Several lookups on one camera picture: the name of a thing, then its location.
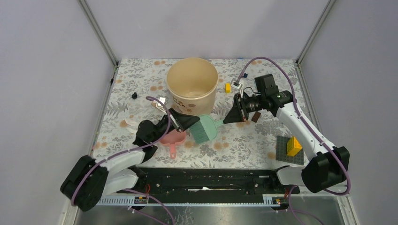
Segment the pink plastic dustpan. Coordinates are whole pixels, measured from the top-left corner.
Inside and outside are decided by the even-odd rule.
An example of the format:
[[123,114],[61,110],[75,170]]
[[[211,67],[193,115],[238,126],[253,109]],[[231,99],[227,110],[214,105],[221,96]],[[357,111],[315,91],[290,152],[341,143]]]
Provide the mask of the pink plastic dustpan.
[[163,146],[169,147],[169,154],[171,159],[176,158],[176,146],[184,143],[186,136],[186,131],[178,132],[176,130],[173,130],[160,140],[160,143]]

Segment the green hand brush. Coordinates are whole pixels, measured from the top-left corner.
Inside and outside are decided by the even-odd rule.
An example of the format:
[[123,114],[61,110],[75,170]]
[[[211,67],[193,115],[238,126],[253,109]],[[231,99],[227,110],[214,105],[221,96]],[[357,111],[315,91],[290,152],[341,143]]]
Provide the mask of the green hand brush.
[[214,120],[209,115],[200,115],[200,120],[189,128],[189,132],[196,144],[215,139],[218,135],[218,127],[223,125],[223,120]]

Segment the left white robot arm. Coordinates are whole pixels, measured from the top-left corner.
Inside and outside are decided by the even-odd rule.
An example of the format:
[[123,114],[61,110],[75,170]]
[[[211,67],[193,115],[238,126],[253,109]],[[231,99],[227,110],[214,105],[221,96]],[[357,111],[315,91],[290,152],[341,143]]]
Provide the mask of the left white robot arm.
[[186,115],[170,108],[157,123],[143,120],[138,123],[132,149],[113,155],[94,158],[85,155],[79,158],[60,191],[73,206],[81,211],[92,209],[101,197],[130,188],[139,193],[145,188],[145,179],[131,167],[148,161],[157,151],[156,143],[171,131],[185,131],[200,120],[199,116]]

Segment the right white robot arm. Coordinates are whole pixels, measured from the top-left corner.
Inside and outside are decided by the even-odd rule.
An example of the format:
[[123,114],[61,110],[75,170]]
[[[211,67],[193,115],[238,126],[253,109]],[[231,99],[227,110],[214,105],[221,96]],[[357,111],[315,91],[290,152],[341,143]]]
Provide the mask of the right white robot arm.
[[283,123],[298,140],[309,163],[302,167],[286,166],[276,170],[276,176],[269,180],[269,187],[275,193],[283,192],[288,185],[305,186],[313,193],[326,191],[330,187],[346,182],[351,189],[348,175],[350,153],[346,147],[336,147],[308,120],[297,104],[294,91],[280,91],[271,74],[255,78],[257,95],[244,96],[244,88],[238,79],[232,79],[232,88],[239,90],[233,97],[233,107],[223,122],[243,122],[249,113],[266,110]]

